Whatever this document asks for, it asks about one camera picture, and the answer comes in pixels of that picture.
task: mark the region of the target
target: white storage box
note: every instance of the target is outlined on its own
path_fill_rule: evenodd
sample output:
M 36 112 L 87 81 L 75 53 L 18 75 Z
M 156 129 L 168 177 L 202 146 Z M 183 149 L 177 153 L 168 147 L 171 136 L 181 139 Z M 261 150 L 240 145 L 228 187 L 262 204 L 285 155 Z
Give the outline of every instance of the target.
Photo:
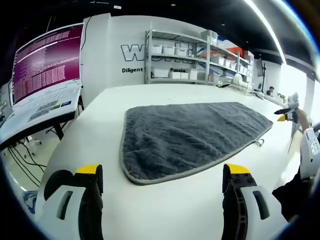
M 186 49 L 186 48 L 175 47 L 174 54 L 178 55 L 178 56 L 186 57 L 187 56 L 187 51 L 188 51 L 188 49 Z
M 189 79 L 189 73 L 181 72 L 181 79 Z
M 231 69 L 236 70 L 236 66 L 237 66 L 237 64 L 235 62 L 231 62 L 230 63 L 230 68 Z
M 255 55 L 250 51 L 244 51 L 244 59 L 248 60 L 249 63 L 252 65 L 255 60 Z
M 252 65 L 248 65 L 247 67 L 248 67 L 248 73 L 247 73 L 247 75 L 248 75 L 249 77 L 252 77 L 253 74 L 254 74 L 254 67 L 253 67 Z
M 243 72 L 242 72 L 244 75 L 247 75 L 247 73 L 248 73 L 248 68 L 246 68 L 246 67 L 243 67 Z
M 171 71 L 169 72 L 170 79 L 181 79 L 181 72 Z
M 211 57 L 211 62 L 223 66 L 225 64 L 225 59 L 221 56 L 213 56 Z
M 211 30 L 206 30 L 201 32 L 201 38 L 205 41 L 207 41 L 207 36 L 209 36 L 209 42 L 211 45 L 217 46 L 218 41 L 218 33 Z
M 225 66 L 226 68 L 230 68 L 230 65 L 231 65 L 230 60 L 224 59 L 224 66 Z
M 162 46 L 161 45 L 151 45 L 151 53 L 161 54 L 162 53 Z
M 220 81 L 220 76 L 218 74 L 210 74 L 209 82 L 213 83 L 213 85 L 217 85 Z
M 216 41 L 216 45 L 217 45 L 219 48 L 224 49 L 224 42 L 223 42 L 223 41 L 217 40 L 217 41 Z
M 175 47 L 174 46 L 162 46 L 162 53 L 168 55 L 175 55 Z
M 239 65 L 239 73 L 243 73 L 243 72 L 244 72 L 244 66 L 240 64 Z
M 190 80 L 197 80 L 198 79 L 198 70 L 197 69 L 188 69 L 187 73 L 189 73 Z
M 169 69 L 152 68 L 154 78 L 168 78 Z

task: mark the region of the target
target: metal shelf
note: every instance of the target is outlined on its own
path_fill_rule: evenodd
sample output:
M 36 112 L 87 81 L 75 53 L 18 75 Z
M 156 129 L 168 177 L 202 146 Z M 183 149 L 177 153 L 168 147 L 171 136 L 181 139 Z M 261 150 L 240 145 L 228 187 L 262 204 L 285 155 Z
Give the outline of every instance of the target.
M 192 80 L 192 79 L 172 79 L 172 78 L 150 78 L 150 83 L 199 83 L 205 84 L 204 80 Z
M 210 62 L 210 65 L 213 65 L 213 66 L 216 66 L 216 67 L 219 67 L 219 68 L 222 68 L 222 69 L 226 69 L 226 70 L 228 70 L 228 71 L 231 71 L 231 72 L 233 72 L 233 73 L 237 73 L 237 71 L 236 70 L 234 70 L 234 69 L 232 69 L 232 68 L 230 68 L 230 67 L 226 67 L 226 66 L 221 66 L 221 65 L 219 65 L 218 63 L 215 63 L 215 62 Z
M 194 36 L 189 36 L 185 34 L 180 34 L 180 33 L 174 33 L 170 31 L 157 31 L 157 30 L 152 30 L 152 38 L 154 39 L 164 39 L 164 40 L 170 40 L 170 41 L 178 41 L 182 43 L 187 43 L 187 44 L 207 44 L 207 41 L 197 38 Z
M 201 59 L 198 57 L 190 57 L 190 56 L 179 56 L 179 55 L 170 55 L 170 54 L 162 54 L 162 53 L 151 53 L 151 56 L 158 57 L 158 58 L 166 58 L 166 59 L 185 59 L 185 60 L 190 60 L 190 61 L 200 62 L 200 63 L 207 62 L 205 59 Z
M 233 52 L 230 52 L 230 51 L 228 51 L 228 50 L 226 50 L 226 49 L 223 49 L 223 48 L 221 48 L 221 47 L 219 47 L 219 46 L 210 45 L 210 50 L 211 50 L 211 51 L 215 51 L 215 52 L 217 52 L 217 53 L 221 53 L 221 54 L 226 55 L 226 56 L 229 56 L 229 57 L 232 57 L 232 58 L 234 58 L 235 60 L 238 59 L 238 56 L 237 56 L 236 54 L 234 54 Z M 249 63 L 249 61 L 243 59 L 242 57 L 240 57 L 240 63 L 241 63 L 241 64 L 244 64 L 244 65 L 251 65 L 251 64 Z
M 179 56 L 179 55 L 170 55 L 170 54 L 155 54 L 152 53 L 152 44 L 154 39 L 159 40 L 167 40 L 174 42 L 181 42 L 186 44 L 194 45 L 193 49 L 198 49 L 198 47 L 202 47 L 207 52 L 205 58 L 200 57 L 190 57 L 190 56 Z M 159 31 L 152 28 L 152 23 L 150 24 L 150 29 L 145 32 L 144 44 L 147 46 L 146 51 L 144 51 L 144 81 L 146 84 L 149 83 L 201 83 L 201 84 L 209 84 L 209 75 L 210 75 L 210 66 L 216 66 L 218 68 L 223 69 L 224 71 L 230 71 L 233 73 L 239 72 L 239 65 L 243 64 L 245 66 L 250 65 L 250 63 L 240 57 L 240 53 L 234 54 L 226 49 L 223 49 L 218 46 L 214 46 L 210 44 L 209 38 L 207 40 L 203 40 L 198 37 L 189 36 L 182 33 L 170 32 L 170 31 Z M 226 57 L 231 57 L 236 60 L 237 69 L 232 69 L 230 67 L 225 67 L 223 65 L 219 65 L 215 62 L 210 61 L 210 52 L 215 51 L 217 53 L 221 53 Z M 167 58 L 167 59 L 181 59 L 190 61 L 190 64 L 193 64 L 194 69 L 197 69 L 197 64 L 202 63 L 205 64 L 205 80 L 191 80 L 191 79 L 170 79 L 170 78 L 150 78 L 151 76 L 151 67 L 152 67 L 152 58 Z
M 197 45 L 204 47 L 204 48 L 207 47 L 206 40 L 203 40 L 201 38 L 197 38 L 194 36 L 189 36 L 189 35 L 185 35 L 185 34 L 169 32 L 169 31 L 158 31 L 158 30 L 153 29 L 152 30 L 152 38 L 170 40 L 170 41 L 178 41 L 178 42 L 187 43 L 187 44 L 197 44 Z M 221 54 L 229 56 L 229 57 L 232 57 L 234 59 L 238 58 L 238 56 L 236 54 L 234 54 L 226 49 L 223 49 L 219 46 L 210 45 L 210 50 L 221 53 Z M 240 57 L 240 63 L 244 64 L 244 65 L 250 65 L 250 63 L 247 60 L 243 59 L 242 57 Z

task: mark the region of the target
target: white robot part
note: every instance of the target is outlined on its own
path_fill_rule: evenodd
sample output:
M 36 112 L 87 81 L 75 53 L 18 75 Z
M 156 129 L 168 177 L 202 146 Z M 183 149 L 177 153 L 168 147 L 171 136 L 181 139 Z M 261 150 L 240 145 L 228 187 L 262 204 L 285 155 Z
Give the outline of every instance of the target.
M 320 167 L 320 143 L 315 130 L 308 128 L 305 130 L 301 142 L 301 179 L 314 178 Z
M 295 92 L 293 95 L 288 97 L 288 107 L 290 109 L 297 109 L 299 107 L 299 95 Z

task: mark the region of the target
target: monitor screen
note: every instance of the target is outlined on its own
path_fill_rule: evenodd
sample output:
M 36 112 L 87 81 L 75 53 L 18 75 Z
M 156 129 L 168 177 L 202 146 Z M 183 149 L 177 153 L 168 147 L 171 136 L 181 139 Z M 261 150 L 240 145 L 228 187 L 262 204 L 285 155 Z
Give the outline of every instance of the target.
M 258 77 L 263 77 L 264 76 L 264 67 L 262 66 L 262 58 L 260 57 L 256 63 L 256 74 Z
M 13 104 L 52 85 L 80 78 L 83 24 L 50 31 L 15 53 Z

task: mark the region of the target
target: cable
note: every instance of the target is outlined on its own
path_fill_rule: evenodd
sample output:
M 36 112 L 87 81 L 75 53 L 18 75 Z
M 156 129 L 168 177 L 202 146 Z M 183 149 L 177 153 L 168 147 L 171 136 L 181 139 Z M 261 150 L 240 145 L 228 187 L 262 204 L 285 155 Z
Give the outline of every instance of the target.
M 45 131 L 45 133 L 48 134 L 49 132 L 53 132 L 55 135 L 58 136 L 58 134 L 57 134 L 55 131 L 52 130 L 53 128 L 54 128 L 54 127 L 52 127 L 52 128 L 50 128 L 49 130 Z
M 49 22 L 48 22 L 48 26 L 46 27 L 46 31 L 45 31 L 46 33 L 48 32 L 50 22 L 51 22 L 51 16 L 50 16 L 50 19 L 49 19 Z
M 32 165 L 32 166 L 38 166 L 43 173 L 45 172 L 41 167 L 45 167 L 45 168 L 46 168 L 47 166 L 36 163 L 35 160 L 32 158 L 32 156 L 31 156 L 31 154 L 30 154 L 29 149 L 27 148 L 27 146 L 25 146 L 25 148 L 28 150 L 28 153 L 29 153 L 30 158 L 31 158 L 31 160 L 32 160 L 33 163 L 27 162 L 27 161 L 21 156 L 20 152 L 16 149 L 16 147 L 15 147 L 15 146 L 12 146 L 12 147 L 13 147 L 13 149 L 19 154 L 20 158 L 22 158 L 23 161 L 24 161 L 26 164 L 29 164 L 29 165 Z
M 19 165 L 19 163 L 24 166 L 22 164 L 22 162 L 20 162 L 18 159 L 15 159 L 15 157 L 13 156 L 14 152 L 11 152 L 12 150 L 8 147 L 8 152 L 11 154 L 13 160 L 16 162 L 16 164 L 19 166 L 19 168 L 24 172 L 24 174 L 30 179 L 31 182 L 34 183 L 34 185 L 36 185 L 37 187 L 39 187 L 39 185 L 26 173 L 26 171 Z
M 42 164 L 38 164 L 38 163 L 36 163 L 36 161 L 33 159 L 33 157 L 32 157 L 32 155 L 31 155 L 31 153 L 30 153 L 30 151 L 29 151 L 29 149 L 28 149 L 28 147 L 26 146 L 26 145 L 24 145 L 23 143 L 21 143 L 20 141 L 19 141 L 19 143 L 20 144 L 22 144 L 24 147 L 25 147 L 25 149 L 27 150 L 27 152 L 28 152 L 28 154 L 29 154 L 29 156 L 30 156 L 30 158 L 31 158 L 31 160 L 32 160 L 32 162 L 34 163 L 34 164 L 32 164 L 32 163 L 28 163 L 27 161 L 25 161 L 25 163 L 26 164 L 30 164 L 30 165 L 36 165 L 36 166 L 39 166 L 39 167 L 44 167 L 44 168 L 46 168 L 47 166 L 46 165 L 42 165 Z
M 91 20 L 92 16 L 89 17 L 88 21 L 86 22 L 86 25 L 85 25 L 85 28 L 84 28 L 84 41 L 83 41 L 83 44 L 82 44 L 82 47 L 81 47 L 81 50 L 84 48 L 84 45 L 86 43 L 86 40 L 87 40 L 87 27 L 88 27 L 88 24 L 89 24 L 89 21 Z
M 85 108 L 84 105 L 80 101 L 78 101 L 78 105 L 80 105 L 81 107 Z
M 37 180 L 37 182 L 41 183 L 41 182 L 38 180 L 38 178 L 36 178 L 35 175 L 32 174 L 32 172 L 29 170 L 29 168 L 27 168 L 27 167 L 19 160 L 19 158 L 17 157 L 17 155 L 14 153 L 14 151 L 13 151 L 11 148 L 10 148 L 10 150 L 11 150 L 12 154 L 15 156 L 16 160 L 19 161 L 19 163 L 20 163 L 22 166 L 25 167 L 25 169 L 31 174 L 31 176 L 34 177 L 34 179 Z

